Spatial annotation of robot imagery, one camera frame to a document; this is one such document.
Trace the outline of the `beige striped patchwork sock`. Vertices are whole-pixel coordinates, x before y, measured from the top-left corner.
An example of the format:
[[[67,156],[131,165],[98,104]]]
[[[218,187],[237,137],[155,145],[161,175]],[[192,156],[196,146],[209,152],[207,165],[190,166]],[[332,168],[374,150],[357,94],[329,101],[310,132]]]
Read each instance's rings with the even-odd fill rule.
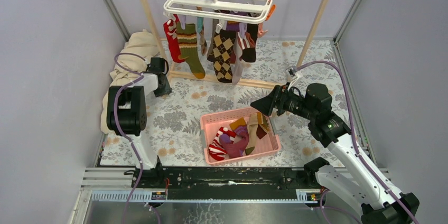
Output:
[[[250,155],[255,150],[258,140],[266,136],[269,131],[269,124],[267,117],[260,112],[254,113],[250,116],[247,122],[249,132],[249,142],[245,149],[245,154]]]

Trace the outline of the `red bear sock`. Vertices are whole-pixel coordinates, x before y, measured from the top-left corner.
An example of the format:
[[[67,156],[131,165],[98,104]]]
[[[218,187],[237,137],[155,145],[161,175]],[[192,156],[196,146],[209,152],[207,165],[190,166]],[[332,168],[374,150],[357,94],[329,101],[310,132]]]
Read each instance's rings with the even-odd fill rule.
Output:
[[[176,63],[182,63],[184,62],[183,59],[181,59],[181,51],[178,43],[178,36],[176,33],[176,26],[179,22],[179,18],[177,15],[173,15],[174,18],[168,19],[163,24],[163,30],[168,42],[169,52],[171,55],[171,58]]]

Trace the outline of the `pink plastic basket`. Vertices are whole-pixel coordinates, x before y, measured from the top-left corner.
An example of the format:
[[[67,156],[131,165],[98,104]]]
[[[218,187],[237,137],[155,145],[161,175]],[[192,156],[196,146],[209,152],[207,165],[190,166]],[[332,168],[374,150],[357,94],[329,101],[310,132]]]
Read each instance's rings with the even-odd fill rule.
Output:
[[[252,107],[203,115],[200,126],[205,160],[210,165],[273,155],[281,149],[270,118]]]

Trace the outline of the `magenta yellow sock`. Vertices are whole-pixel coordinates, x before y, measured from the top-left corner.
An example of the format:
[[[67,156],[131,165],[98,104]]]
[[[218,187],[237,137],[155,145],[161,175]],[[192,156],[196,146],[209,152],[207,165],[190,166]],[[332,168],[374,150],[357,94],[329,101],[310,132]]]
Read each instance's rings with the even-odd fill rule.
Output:
[[[244,118],[240,118],[229,124],[230,130],[235,132],[236,138],[233,144],[224,144],[229,158],[242,157],[245,154],[246,146],[249,142],[249,132]]]

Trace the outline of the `white sock hanger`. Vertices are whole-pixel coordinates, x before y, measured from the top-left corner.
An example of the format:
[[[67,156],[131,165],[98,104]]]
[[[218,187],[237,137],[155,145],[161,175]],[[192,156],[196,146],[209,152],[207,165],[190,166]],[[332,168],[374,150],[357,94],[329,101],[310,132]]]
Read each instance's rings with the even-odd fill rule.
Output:
[[[263,23],[273,0],[167,0],[167,14],[194,16],[247,24]]]

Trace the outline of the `red white santa sock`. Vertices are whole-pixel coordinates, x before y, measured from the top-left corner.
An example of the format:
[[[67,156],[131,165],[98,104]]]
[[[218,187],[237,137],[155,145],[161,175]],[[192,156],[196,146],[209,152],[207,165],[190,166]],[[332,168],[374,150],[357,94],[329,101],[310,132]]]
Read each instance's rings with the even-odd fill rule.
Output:
[[[220,127],[208,146],[208,153],[215,161],[223,161],[228,153],[223,147],[224,144],[233,144],[236,138],[235,132],[231,131],[227,127]]]

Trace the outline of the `grey sock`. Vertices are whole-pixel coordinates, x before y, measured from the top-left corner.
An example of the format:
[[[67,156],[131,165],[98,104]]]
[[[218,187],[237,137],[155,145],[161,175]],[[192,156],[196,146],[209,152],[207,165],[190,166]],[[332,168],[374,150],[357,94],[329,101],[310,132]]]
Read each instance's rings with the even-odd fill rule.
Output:
[[[235,64],[234,64],[234,70],[233,70],[233,76],[232,76],[232,84],[236,85],[242,75],[242,64],[241,64],[241,56],[242,56],[242,46],[239,39],[236,39],[236,42],[234,44],[234,54],[235,54]]]

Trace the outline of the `argyle brown sock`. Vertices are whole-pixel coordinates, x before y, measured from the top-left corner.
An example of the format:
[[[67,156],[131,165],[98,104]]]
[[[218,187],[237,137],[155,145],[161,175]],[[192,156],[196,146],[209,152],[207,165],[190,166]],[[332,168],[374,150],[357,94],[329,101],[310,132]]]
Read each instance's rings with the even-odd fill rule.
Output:
[[[236,32],[227,30],[220,30],[212,39],[213,68],[219,82],[232,82],[230,58],[233,53],[235,39]]]

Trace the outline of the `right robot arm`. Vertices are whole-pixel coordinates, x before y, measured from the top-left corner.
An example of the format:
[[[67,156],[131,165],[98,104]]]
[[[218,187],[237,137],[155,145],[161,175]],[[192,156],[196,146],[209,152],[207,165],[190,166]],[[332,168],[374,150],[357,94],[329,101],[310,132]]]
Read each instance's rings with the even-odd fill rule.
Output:
[[[309,121],[315,140],[330,151],[352,176],[348,179],[324,158],[304,165],[303,181],[310,188],[319,185],[336,194],[361,217],[361,223],[417,223],[419,200],[403,193],[388,179],[357,143],[349,126],[332,111],[332,96],[324,84],[312,83],[305,95],[289,84],[276,85],[266,97],[250,105],[263,115],[273,109],[278,115],[290,112]]]

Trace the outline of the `cream patterned sock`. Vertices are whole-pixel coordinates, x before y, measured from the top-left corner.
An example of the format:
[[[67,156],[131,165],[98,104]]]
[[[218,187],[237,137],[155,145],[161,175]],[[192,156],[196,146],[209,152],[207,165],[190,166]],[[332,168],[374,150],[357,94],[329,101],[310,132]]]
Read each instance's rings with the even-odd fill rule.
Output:
[[[203,56],[206,55],[208,52],[208,45],[207,45],[207,41],[204,36],[204,27],[202,27],[202,29],[199,31],[199,44],[200,44],[201,54]]]

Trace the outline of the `orange clothes peg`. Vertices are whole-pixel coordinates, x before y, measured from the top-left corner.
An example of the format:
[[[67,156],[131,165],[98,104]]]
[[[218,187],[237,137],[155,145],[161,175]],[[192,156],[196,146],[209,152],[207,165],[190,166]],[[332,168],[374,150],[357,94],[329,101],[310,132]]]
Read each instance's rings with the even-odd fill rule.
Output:
[[[267,16],[266,16],[265,21],[268,21],[268,20],[270,19],[271,15],[272,15],[273,12],[275,11],[275,9],[276,9],[276,5],[275,5],[275,4],[272,4],[271,7],[270,7],[270,10],[269,10],[269,12],[268,12],[268,14],[267,14]]]

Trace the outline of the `beige cloth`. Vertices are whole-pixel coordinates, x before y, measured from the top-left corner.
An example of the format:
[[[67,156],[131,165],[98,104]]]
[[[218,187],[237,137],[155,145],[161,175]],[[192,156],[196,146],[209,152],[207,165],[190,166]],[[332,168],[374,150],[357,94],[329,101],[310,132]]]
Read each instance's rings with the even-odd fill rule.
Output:
[[[150,58],[159,54],[157,39],[148,30],[143,29],[130,36],[118,57],[119,65],[110,72],[111,86],[121,86],[137,79],[146,70]]]

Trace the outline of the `green striped sock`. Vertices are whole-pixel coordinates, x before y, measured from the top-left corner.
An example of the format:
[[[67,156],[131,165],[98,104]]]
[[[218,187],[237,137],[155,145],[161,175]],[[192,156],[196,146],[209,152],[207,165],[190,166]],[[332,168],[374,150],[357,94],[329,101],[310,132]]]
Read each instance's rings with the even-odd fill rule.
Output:
[[[198,55],[198,38],[195,24],[186,23],[184,28],[182,28],[182,24],[178,22],[176,24],[176,34],[181,52],[180,59],[187,63],[191,73],[197,79],[203,79],[206,76],[206,72]]]

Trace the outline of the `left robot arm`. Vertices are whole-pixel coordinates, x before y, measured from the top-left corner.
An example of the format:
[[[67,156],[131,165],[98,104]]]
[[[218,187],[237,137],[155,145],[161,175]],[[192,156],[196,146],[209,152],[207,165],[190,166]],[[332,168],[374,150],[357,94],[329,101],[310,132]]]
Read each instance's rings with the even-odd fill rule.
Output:
[[[121,55],[131,55],[142,59],[146,69],[142,72],[128,69],[118,62]],[[152,57],[149,61],[134,53],[120,53],[114,57],[119,68],[137,76],[135,80],[121,86],[111,86],[108,90],[106,125],[116,135],[124,137],[130,144],[135,159],[135,182],[145,181],[156,188],[163,183],[162,164],[153,151],[149,137],[143,135],[147,126],[146,95],[155,97],[172,92],[167,74],[169,64],[166,59]]]

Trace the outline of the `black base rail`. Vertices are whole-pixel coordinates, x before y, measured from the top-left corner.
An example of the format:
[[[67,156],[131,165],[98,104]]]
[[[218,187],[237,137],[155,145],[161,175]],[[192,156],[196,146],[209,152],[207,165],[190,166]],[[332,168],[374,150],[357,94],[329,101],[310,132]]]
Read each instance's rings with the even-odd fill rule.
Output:
[[[158,165],[140,178],[137,168],[123,174],[131,185],[161,189],[169,200],[293,200],[298,190],[309,194],[323,190],[303,168]]]

